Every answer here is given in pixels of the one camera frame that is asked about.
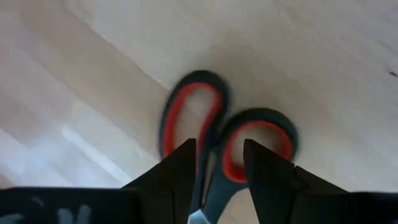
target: floor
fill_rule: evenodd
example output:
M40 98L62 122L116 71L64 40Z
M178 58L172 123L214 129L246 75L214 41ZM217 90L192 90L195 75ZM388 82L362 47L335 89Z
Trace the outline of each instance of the floor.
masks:
M398 191L394 0L0 0L0 187L120 187L158 161L173 84L221 74L231 113L300 130L296 163L346 190ZM211 103L186 105L179 142ZM257 223L244 190L220 223Z

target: scissors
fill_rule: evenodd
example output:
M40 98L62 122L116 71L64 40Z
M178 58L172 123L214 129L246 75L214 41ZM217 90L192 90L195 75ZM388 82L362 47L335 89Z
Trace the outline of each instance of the scissors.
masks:
M188 222L216 224L231 197L248 187L244 168L234 164L231 159L233 144L239 133L254 126L274 130L282 138L277 153L288 161L292 161L297 150L298 134L294 124L285 115L269 108L241 111L219 131L229 105L228 86L217 74L208 70L197 70L177 83L165 104L159 132L159 153L162 159L175 149L175 126L185 98L194 90L202 88L212 92L215 102L201 127L197 142L197 171ZM207 163L211 153L216 155L216 162L208 190L204 192Z

